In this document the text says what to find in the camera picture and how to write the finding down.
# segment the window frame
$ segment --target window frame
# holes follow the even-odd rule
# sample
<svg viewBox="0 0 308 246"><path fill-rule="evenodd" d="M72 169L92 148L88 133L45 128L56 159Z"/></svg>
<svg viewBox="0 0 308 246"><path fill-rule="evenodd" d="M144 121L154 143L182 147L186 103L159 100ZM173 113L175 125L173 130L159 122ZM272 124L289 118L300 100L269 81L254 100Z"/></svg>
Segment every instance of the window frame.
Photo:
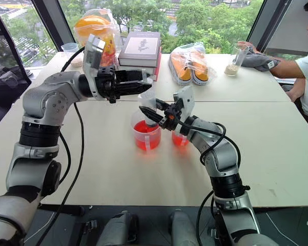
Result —
<svg viewBox="0 0 308 246"><path fill-rule="evenodd" d="M253 43L260 52L267 48L291 2L292 0L264 0L247 37L247 41Z"/></svg>
<svg viewBox="0 0 308 246"><path fill-rule="evenodd" d="M59 0L32 0L32 3L58 51L63 51L63 44L75 43Z"/></svg>

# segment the man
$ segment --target man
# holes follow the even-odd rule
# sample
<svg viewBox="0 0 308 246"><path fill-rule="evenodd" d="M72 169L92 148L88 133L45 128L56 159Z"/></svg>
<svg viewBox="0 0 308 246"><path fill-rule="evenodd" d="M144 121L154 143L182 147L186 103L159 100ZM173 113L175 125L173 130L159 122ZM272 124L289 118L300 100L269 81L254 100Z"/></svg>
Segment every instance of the man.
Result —
<svg viewBox="0 0 308 246"><path fill-rule="evenodd" d="M304 9L308 12L308 3L304 5ZM251 43L243 43L252 46L255 53L260 53ZM294 86L286 93L308 123L308 56L296 61L276 59L280 63L270 71L278 78L296 78Z"/></svg>

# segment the hand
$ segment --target hand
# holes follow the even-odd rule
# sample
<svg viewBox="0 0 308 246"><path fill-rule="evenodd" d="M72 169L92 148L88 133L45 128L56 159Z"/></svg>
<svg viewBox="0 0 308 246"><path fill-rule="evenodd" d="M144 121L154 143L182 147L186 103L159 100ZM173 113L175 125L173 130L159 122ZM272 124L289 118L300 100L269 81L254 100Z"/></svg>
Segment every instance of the hand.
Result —
<svg viewBox="0 0 308 246"><path fill-rule="evenodd" d="M297 95L293 93L292 90L286 91L285 93L289 96L289 98L291 99L293 103L295 102L296 99L298 99Z"/></svg>
<svg viewBox="0 0 308 246"><path fill-rule="evenodd" d="M249 46L249 47L252 47L252 48L253 48L253 52L255 52L255 53L257 53L257 54L261 54L261 52L259 52L259 51L257 50L257 48L256 48L253 44L251 44L250 42L238 41L238 43L239 43L239 44L243 44L243 45L247 45L247 46Z"/></svg>

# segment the tree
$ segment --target tree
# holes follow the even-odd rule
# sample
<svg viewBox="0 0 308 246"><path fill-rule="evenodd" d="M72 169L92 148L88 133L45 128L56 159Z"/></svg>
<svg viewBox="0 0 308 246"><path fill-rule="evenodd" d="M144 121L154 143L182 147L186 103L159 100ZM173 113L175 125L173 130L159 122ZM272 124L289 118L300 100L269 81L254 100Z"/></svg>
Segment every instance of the tree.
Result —
<svg viewBox="0 0 308 246"><path fill-rule="evenodd" d="M28 9L24 18L5 19L5 23L11 36L14 39L26 39L32 47L38 50L38 56L44 62L48 62L53 57L51 50L55 49L55 46L47 30L41 25L41 20L34 9ZM24 50L25 43L20 43L18 48Z"/></svg>
<svg viewBox="0 0 308 246"><path fill-rule="evenodd" d="M110 9L120 32L121 26L129 32L140 25L143 31L166 33L171 24L166 18L166 10L171 7L169 0L93 0L91 6Z"/></svg>
<svg viewBox="0 0 308 246"><path fill-rule="evenodd" d="M209 0L182 0L176 12L178 36L164 35L162 50L170 53L177 46L203 42L207 53L230 53L233 43L246 40L262 2L229 8L226 4L212 7Z"/></svg>
<svg viewBox="0 0 308 246"><path fill-rule="evenodd" d="M8 68L17 65L17 62L3 36L0 36L0 64Z"/></svg>
<svg viewBox="0 0 308 246"><path fill-rule="evenodd" d="M66 17L68 26L72 30L73 27L78 22L78 20L85 14L86 12L86 1L85 0L60 0L60 4L63 10L63 13Z"/></svg>
<svg viewBox="0 0 308 246"><path fill-rule="evenodd" d="M177 33L189 34L195 30L207 30L209 26L208 0L182 0L177 14Z"/></svg>

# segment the gray glove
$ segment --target gray glove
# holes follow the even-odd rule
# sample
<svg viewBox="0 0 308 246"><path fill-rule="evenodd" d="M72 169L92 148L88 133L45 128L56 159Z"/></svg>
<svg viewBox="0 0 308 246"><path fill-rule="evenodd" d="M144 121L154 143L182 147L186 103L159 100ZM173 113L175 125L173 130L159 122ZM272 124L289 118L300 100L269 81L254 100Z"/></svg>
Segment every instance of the gray glove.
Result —
<svg viewBox="0 0 308 246"><path fill-rule="evenodd" d="M279 60L276 60L264 54L256 54L253 51L253 48L250 47L248 53L244 58L242 66L246 68L255 68L260 72L265 72L277 66L279 63Z"/></svg>

